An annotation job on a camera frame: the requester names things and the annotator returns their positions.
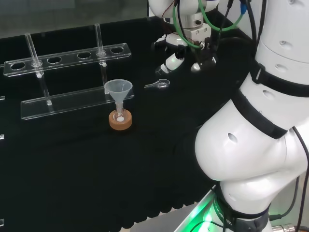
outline black cable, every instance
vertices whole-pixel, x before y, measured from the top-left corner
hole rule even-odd
[[[212,224],[214,224],[214,225],[216,225],[216,226],[219,226],[219,227],[223,228],[223,226],[221,226],[221,225],[219,225],[219,224],[217,224],[217,223],[215,223],[215,222],[213,222],[213,221],[201,221],[201,222],[199,222],[198,224],[196,224],[196,225],[192,228],[192,230],[190,230],[190,232],[193,232],[199,225],[203,224],[204,222],[209,222],[209,223],[212,223]]]
[[[266,15],[266,4],[267,4],[267,0],[263,0],[259,33],[258,33],[257,40],[256,40],[256,49],[257,49],[257,46],[259,45],[261,35],[262,35],[262,31],[263,31],[263,26],[264,26],[264,22],[265,22],[265,15]]]
[[[302,146],[303,146],[303,148],[305,150],[305,153],[306,153],[306,156],[307,156],[307,161],[308,161],[307,172],[306,172],[304,188],[303,188],[303,194],[302,194],[301,202],[300,202],[300,210],[299,210],[298,223],[297,223],[297,226],[296,226],[296,229],[295,229],[295,232],[298,232],[300,227],[301,227],[301,220],[303,218],[303,212],[304,212],[304,206],[305,206],[305,198],[306,198],[306,190],[307,190],[307,184],[308,184],[308,178],[309,178],[309,171],[308,171],[309,170],[309,152],[308,152],[307,146],[306,146],[303,138],[299,134],[297,128],[293,127],[293,130],[295,131],[295,134],[297,135],[300,143],[302,144]]]
[[[224,212],[223,212],[223,229],[222,229],[222,232],[225,232],[226,230],[226,219],[224,217]]]
[[[295,190],[294,190],[294,197],[293,197],[292,203],[290,205],[290,208],[284,214],[282,214],[282,217],[287,216],[291,212],[293,207],[294,207],[294,204],[295,204],[296,198],[297,198],[298,183],[299,183],[299,177],[296,179]]]
[[[183,33],[184,38],[185,38],[186,40],[188,40],[187,37],[186,37],[186,35],[185,35],[185,33],[184,33],[183,24],[182,24],[182,19],[181,19],[181,17],[180,17],[180,0],[177,0],[177,14],[178,14],[178,21],[179,21],[180,30],[182,30],[182,33]]]
[[[226,22],[226,20],[227,20],[227,15],[228,15],[228,13],[230,12],[230,9],[231,9],[230,7],[227,8],[226,13],[225,13],[225,16],[224,16],[224,19],[223,19],[223,22],[222,22],[222,25],[221,25],[221,27],[220,27],[220,31],[219,31],[219,35],[218,35],[217,49],[219,48],[220,38],[221,38],[221,32],[222,32],[222,29],[223,29],[223,27],[224,27],[224,25],[225,25],[225,22]]]
[[[250,24],[251,24],[251,31],[252,31],[252,40],[253,40],[253,56],[255,56],[256,53],[256,26],[255,26],[255,20],[254,20],[254,15],[253,11],[250,5],[250,0],[245,0],[246,5],[247,5],[247,10],[248,10],[248,15],[250,19]]]
[[[299,229],[300,229],[301,231],[309,232],[309,227],[307,227],[307,226],[300,226]]]
[[[216,6],[216,14],[215,14],[215,17],[214,17],[214,20],[213,20],[213,23],[212,23],[214,25],[216,24],[217,18],[218,18],[218,13],[219,13],[218,8],[219,8],[219,4]],[[214,33],[212,32],[211,33],[211,41],[212,41],[213,35],[214,35]]]
[[[290,208],[284,214],[270,215],[269,216],[269,220],[270,221],[281,219],[281,218],[287,216],[291,212],[291,210],[293,209],[293,207],[295,205],[295,202],[296,202],[297,192],[298,192],[298,184],[299,184],[299,177],[296,179],[295,190],[294,190],[294,197],[293,197],[292,203],[290,205]]]

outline black fabric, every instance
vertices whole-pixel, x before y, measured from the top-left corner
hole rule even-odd
[[[309,85],[298,84],[276,77],[266,72],[265,67],[253,58],[250,64],[250,74],[255,83],[267,86],[277,92],[295,97],[309,97]]]
[[[286,134],[287,131],[285,129],[273,124],[259,113],[240,90],[237,90],[232,101],[241,115],[264,134],[273,139],[279,139]]]
[[[108,79],[133,83],[124,107],[133,126],[113,131],[107,104],[24,121],[20,102],[42,97],[35,75],[0,76],[0,218],[8,232],[117,232],[160,211],[199,201],[213,186],[194,154],[196,127],[229,100],[248,73],[248,45],[224,43],[220,62],[192,74],[195,62],[166,76],[170,87],[144,90],[168,57],[151,51],[161,21],[101,25],[104,45],[128,43],[129,59],[107,62]],[[93,27],[32,36],[38,55],[96,46]],[[27,58],[23,36],[0,40],[0,61]],[[102,85],[99,64],[45,72],[51,95]]]

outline rack hole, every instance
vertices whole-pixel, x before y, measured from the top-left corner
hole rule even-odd
[[[50,57],[48,58],[47,62],[50,64],[57,64],[62,60],[61,57]]]
[[[232,142],[237,143],[237,138],[236,138],[235,135],[229,133],[229,134],[227,134],[227,136],[228,136],[228,138],[229,138]]]
[[[91,53],[90,52],[82,52],[80,54],[77,55],[79,59],[87,59],[89,57],[91,57]]]
[[[124,51],[123,47],[114,47],[111,49],[111,52],[118,54],[118,53],[122,53]]]
[[[25,67],[25,63],[21,62],[21,63],[15,63],[11,65],[11,69],[13,70],[21,70]]]

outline wire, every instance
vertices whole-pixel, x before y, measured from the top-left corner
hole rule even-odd
[[[295,190],[294,190],[294,197],[293,197],[292,203],[290,205],[290,208],[284,214],[270,215],[269,216],[269,220],[270,221],[275,221],[275,220],[281,219],[281,218],[287,216],[291,212],[291,210],[293,209],[293,207],[295,205],[295,202],[296,202],[297,192],[298,192],[298,185],[299,185],[299,177],[296,179]]]
[[[222,229],[222,232],[225,232],[226,230],[226,219],[224,217],[224,212],[223,212],[223,229]]]
[[[203,4],[202,4],[202,1],[201,1],[201,0],[198,0],[198,5],[199,5],[199,8],[200,8],[200,10],[201,10],[201,12],[202,12],[202,15],[203,15],[203,17],[204,17],[206,23],[207,23],[212,29],[214,29],[214,30],[216,30],[216,31],[220,31],[220,28],[218,28],[218,27],[216,27],[215,25],[213,25],[213,24],[209,21],[209,19],[207,18],[207,15],[206,15],[206,13],[205,13],[205,10],[204,10],[204,7],[203,7]],[[239,18],[237,19],[237,21],[236,21],[233,25],[231,25],[231,26],[229,26],[229,27],[227,27],[227,28],[223,28],[222,31],[228,31],[228,30],[234,29],[234,28],[238,25],[238,23],[241,21],[242,17],[243,17],[243,15],[240,14]]]
[[[192,230],[190,230],[190,232],[193,232],[199,225],[203,224],[204,222],[209,222],[209,223],[212,223],[212,224],[214,224],[214,225],[216,225],[216,226],[218,226],[218,227],[223,228],[223,226],[221,226],[221,225],[219,225],[219,224],[217,224],[217,223],[215,223],[215,222],[213,222],[213,221],[201,221],[201,222],[199,222],[198,224],[196,224],[196,225],[192,228]]]
[[[296,179],[294,197],[293,197],[292,203],[290,205],[290,208],[284,214],[282,214],[282,217],[287,216],[294,207],[294,204],[295,204],[295,201],[296,201],[296,198],[297,198],[298,184],[299,184],[299,177]]]
[[[265,22],[265,15],[266,15],[266,4],[267,4],[267,0],[263,0],[259,33],[258,33],[257,40],[256,40],[256,49],[257,49],[257,46],[259,45],[261,35],[262,35],[262,31],[263,31],[263,26],[264,26],[264,22]]]
[[[253,15],[253,11],[250,5],[250,0],[245,0],[246,5],[247,5],[247,10],[248,10],[248,15],[249,15],[249,19],[250,19],[250,24],[251,24],[251,32],[252,32],[252,40],[253,40],[253,56],[255,56],[256,53],[256,26],[255,26],[255,20],[254,20],[254,15]]]
[[[169,5],[169,7],[163,12],[163,14],[162,14],[162,17],[161,18],[163,18],[163,16],[164,16],[164,14],[165,14],[165,12],[166,11],[168,11],[168,9],[172,6],[172,4],[174,4],[174,2],[175,2],[175,0]]]
[[[300,229],[301,231],[309,232],[309,227],[307,227],[307,226],[300,226],[299,229]]]
[[[183,34],[182,34],[182,31],[179,29],[179,27],[178,27],[178,25],[177,25],[177,21],[176,21],[176,7],[175,7],[175,5],[174,5],[174,7],[173,7],[173,22],[174,22],[174,27],[175,27],[175,29],[176,29],[178,35],[180,36],[180,38],[181,38],[183,41],[185,41],[185,42],[188,44],[188,46],[191,46],[191,47],[196,48],[196,49],[202,49],[201,46],[197,46],[197,45],[191,43],[190,41],[188,41],[186,38],[184,38],[184,36],[183,36]]]
[[[225,16],[224,16],[224,19],[223,19],[223,22],[222,22],[222,25],[221,25],[221,28],[220,28],[220,31],[219,31],[217,49],[219,48],[220,38],[221,38],[221,32],[222,32],[222,29],[223,29],[223,27],[224,27],[224,24],[225,24],[225,22],[226,22],[226,20],[227,20],[227,15],[228,15],[228,13],[230,12],[230,9],[231,9],[230,7],[227,8],[226,13],[225,13]]]
[[[309,152],[308,152],[307,146],[306,146],[303,138],[299,134],[297,128],[293,127],[293,130],[295,131],[295,134],[297,135],[300,143],[302,144],[302,146],[303,146],[303,148],[305,150],[305,153],[306,153],[306,156],[307,156],[307,161],[308,161],[307,172],[306,172],[304,188],[303,188],[303,194],[302,194],[301,202],[300,202],[300,210],[299,210],[298,223],[297,223],[297,226],[296,226],[296,229],[295,229],[295,232],[298,232],[300,227],[301,227],[301,220],[303,218],[303,212],[304,212],[304,206],[305,206],[305,198],[306,198],[306,191],[307,191],[308,178],[309,178]]]
[[[180,17],[180,0],[177,0],[177,15],[178,15],[178,21],[179,21],[179,26],[180,26],[180,30],[182,30],[183,36],[185,39],[188,39],[184,33],[183,30],[183,24],[182,24],[182,19]]]

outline green cable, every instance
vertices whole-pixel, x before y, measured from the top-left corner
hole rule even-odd
[[[177,21],[176,21],[176,7],[173,7],[173,22],[174,22],[174,27],[178,33],[178,35],[180,36],[180,38],[185,41],[189,46],[194,47],[194,48],[201,48],[200,46],[194,45],[193,43],[189,42],[187,39],[184,38],[182,31],[179,29]]]
[[[199,8],[200,8],[200,10],[201,10],[201,12],[202,12],[202,15],[203,15],[203,17],[204,17],[206,23],[207,23],[212,29],[214,29],[214,30],[216,30],[216,31],[220,31],[220,28],[218,28],[218,27],[216,27],[215,25],[213,25],[213,24],[209,21],[209,19],[207,18],[201,0],[198,0],[198,5],[199,5]],[[243,15],[241,14],[241,15],[239,16],[239,18],[237,19],[237,21],[236,21],[233,25],[231,25],[231,26],[229,26],[229,27],[227,27],[227,28],[223,28],[222,31],[228,31],[228,30],[234,29],[234,28],[238,25],[238,23],[241,21],[242,17],[243,17]]]

